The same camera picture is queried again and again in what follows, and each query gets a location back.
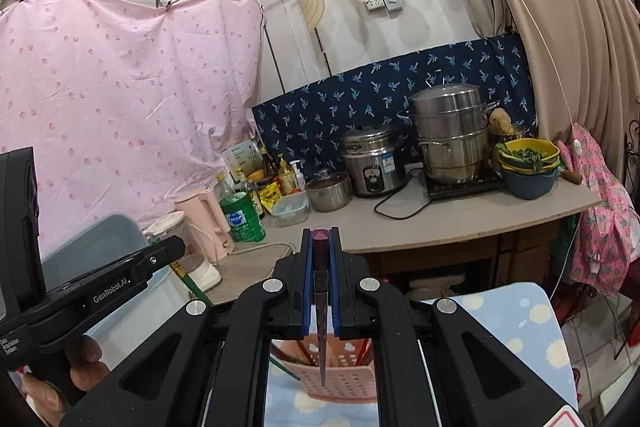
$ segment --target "pink electric kettle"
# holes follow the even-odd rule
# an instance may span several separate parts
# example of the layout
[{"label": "pink electric kettle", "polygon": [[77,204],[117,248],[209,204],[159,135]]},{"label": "pink electric kettle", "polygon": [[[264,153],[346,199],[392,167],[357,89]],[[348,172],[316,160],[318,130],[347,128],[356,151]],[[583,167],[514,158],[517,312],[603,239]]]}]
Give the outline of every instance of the pink electric kettle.
[{"label": "pink electric kettle", "polygon": [[202,254],[216,264],[234,250],[225,214],[210,188],[199,187],[174,196],[175,208],[183,210]]}]

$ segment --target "polka dot fabric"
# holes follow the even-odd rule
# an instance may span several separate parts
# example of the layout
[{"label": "polka dot fabric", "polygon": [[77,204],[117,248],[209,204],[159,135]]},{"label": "polka dot fabric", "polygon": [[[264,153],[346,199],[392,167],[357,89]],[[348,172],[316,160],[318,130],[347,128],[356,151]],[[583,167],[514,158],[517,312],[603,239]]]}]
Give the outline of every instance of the polka dot fabric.
[{"label": "polka dot fabric", "polygon": [[25,0],[0,16],[0,146],[33,146],[46,256],[119,212],[141,227],[253,134],[257,0]]}]

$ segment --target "pink plastic basket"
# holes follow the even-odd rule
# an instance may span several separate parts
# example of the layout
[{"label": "pink plastic basket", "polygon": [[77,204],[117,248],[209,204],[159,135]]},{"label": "pink plastic basket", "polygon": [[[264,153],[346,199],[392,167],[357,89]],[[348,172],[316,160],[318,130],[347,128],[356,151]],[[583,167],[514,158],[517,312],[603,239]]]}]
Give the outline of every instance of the pink plastic basket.
[{"label": "pink plastic basket", "polygon": [[[305,345],[317,345],[318,337],[309,335]],[[298,375],[302,389],[315,399],[342,403],[372,403],[378,397],[376,394],[376,377],[373,363],[369,365],[353,365],[354,356],[359,349],[353,349],[356,341],[341,341],[333,335],[327,338],[327,361],[338,367],[327,367],[325,386],[320,385],[320,368],[311,365],[291,363],[286,360],[280,362]],[[300,348],[296,341],[285,341],[280,349],[287,355],[301,358]],[[308,350],[314,362],[318,361],[318,354]]]}]

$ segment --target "human hand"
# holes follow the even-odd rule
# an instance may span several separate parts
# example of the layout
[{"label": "human hand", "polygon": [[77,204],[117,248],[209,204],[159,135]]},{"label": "human hand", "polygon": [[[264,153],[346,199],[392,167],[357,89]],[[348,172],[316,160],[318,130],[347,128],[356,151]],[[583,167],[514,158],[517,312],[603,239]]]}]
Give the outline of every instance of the human hand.
[{"label": "human hand", "polygon": [[[78,389],[86,392],[109,374],[109,368],[104,362],[99,362],[102,350],[91,337],[85,335],[78,345],[80,358],[85,363],[71,368],[71,380]],[[22,389],[33,399],[38,414],[53,427],[58,427],[65,414],[60,395],[30,373],[22,375]]]}]

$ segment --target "green chopstick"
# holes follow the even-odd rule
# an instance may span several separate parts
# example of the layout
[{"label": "green chopstick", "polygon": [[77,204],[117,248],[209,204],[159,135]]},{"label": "green chopstick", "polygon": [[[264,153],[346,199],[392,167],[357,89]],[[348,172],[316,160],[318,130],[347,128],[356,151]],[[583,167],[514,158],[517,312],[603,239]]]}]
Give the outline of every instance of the green chopstick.
[{"label": "green chopstick", "polygon": [[[213,302],[211,299],[205,295],[205,293],[198,287],[195,281],[189,276],[189,274],[185,271],[185,269],[178,263],[174,261],[169,265],[174,273],[178,276],[178,279],[182,281],[182,283],[187,286],[187,288],[202,302],[204,302],[207,306],[213,307]],[[295,378],[296,380],[300,380],[300,377],[295,373],[292,373],[289,369],[284,367],[280,362],[274,359],[271,355],[269,355],[269,362],[273,363],[277,368],[283,370],[290,377]]]}]

